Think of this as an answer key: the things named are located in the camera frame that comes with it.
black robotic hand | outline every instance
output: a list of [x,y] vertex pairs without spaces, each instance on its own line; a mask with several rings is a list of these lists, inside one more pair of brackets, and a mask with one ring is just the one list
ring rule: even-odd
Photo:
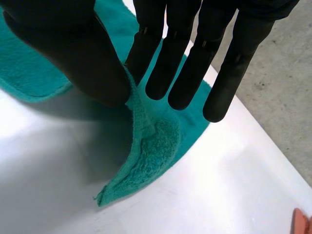
[[219,49],[228,23],[239,9],[232,42],[203,107],[204,117],[218,122],[224,118],[258,45],[270,33],[274,21],[287,17],[298,1],[134,0],[140,27],[126,66],[139,84],[160,43],[167,10],[168,34],[146,85],[150,98],[163,98],[174,79],[200,9],[194,46],[168,96],[172,108],[186,108]]
[[0,0],[12,32],[59,68],[82,92],[107,107],[124,104],[127,74],[95,0]]

terry cloth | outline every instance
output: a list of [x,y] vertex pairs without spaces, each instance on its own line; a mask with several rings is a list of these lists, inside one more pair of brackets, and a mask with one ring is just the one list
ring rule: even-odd
[[[95,11],[104,23],[119,59],[125,61],[138,30],[135,16],[122,0],[97,0]],[[17,39],[3,19],[0,19],[0,35],[1,89],[19,100],[40,102],[72,86],[50,62]],[[183,111],[170,108],[167,96],[160,101],[146,96],[144,87],[160,48],[161,45],[138,87],[129,75],[132,93],[127,106],[133,112],[133,143],[126,162],[95,198],[99,206],[137,192],[155,181],[187,152],[208,126],[202,115],[210,91],[205,82]]]

green towel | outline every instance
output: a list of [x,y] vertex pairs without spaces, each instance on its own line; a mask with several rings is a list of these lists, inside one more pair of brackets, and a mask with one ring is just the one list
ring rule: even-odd
[[[125,61],[138,30],[135,16],[122,0],[97,0],[95,11],[103,21],[121,61]],[[55,97],[72,85],[50,62],[20,42],[0,20],[0,88],[17,99],[39,102]],[[97,195],[99,206],[149,185],[172,167],[194,144],[208,122],[202,115],[210,87],[202,82],[190,106],[175,111],[167,103],[147,98],[144,87],[156,63],[159,46],[141,84],[132,84],[127,106],[133,111],[130,154],[115,177]],[[183,58],[177,74],[185,61]]]

teal towel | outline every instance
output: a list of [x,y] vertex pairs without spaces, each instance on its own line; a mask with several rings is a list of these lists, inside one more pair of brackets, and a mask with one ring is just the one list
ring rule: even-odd
[[[103,21],[121,61],[125,61],[138,30],[135,16],[122,0],[97,0],[95,11]],[[68,90],[67,78],[37,52],[20,42],[0,20],[0,88],[17,99],[39,102]],[[210,87],[202,82],[190,106],[171,109],[167,96],[147,98],[146,81],[156,63],[159,46],[141,84],[132,84],[127,106],[133,112],[133,143],[130,154],[115,177],[97,195],[99,206],[130,195],[149,185],[172,167],[194,144],[208,122],[202,115]],[[183,58],[179,71],[185,61]]]

fabric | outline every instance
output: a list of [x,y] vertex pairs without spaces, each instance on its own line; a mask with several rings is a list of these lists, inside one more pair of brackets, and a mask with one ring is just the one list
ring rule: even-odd
[[[95,11],[104,23],[119,59],[125,61],[138,30],[135,16],[122,0],[97,0]],[[17,99],[40,102],[72,86],[50,62],[20,42],[3,19],[0,20],[0,34],[1,89]],[[202,115],[210,91],[205,82],[191,105],[183,111],[171,109],[167,96],[160,101],[147,98],[144,87],[156,56],[138,87],[129,75],[132,94],[127,105],[133,111],[132,148],[119,172],[95,198],[99,206],[137,192],[155,181],[187,152],[209,124]]]

